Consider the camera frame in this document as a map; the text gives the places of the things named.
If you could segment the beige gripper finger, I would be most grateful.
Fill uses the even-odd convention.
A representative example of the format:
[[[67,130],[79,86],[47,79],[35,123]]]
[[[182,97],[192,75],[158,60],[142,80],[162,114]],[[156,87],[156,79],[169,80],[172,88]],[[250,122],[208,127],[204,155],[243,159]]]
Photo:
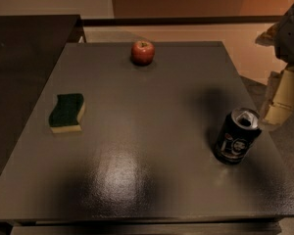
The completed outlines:
[[[283,125],[294,111],[294,65],[273,71],[268,79],[265,101],[261,107],[261,125]]]

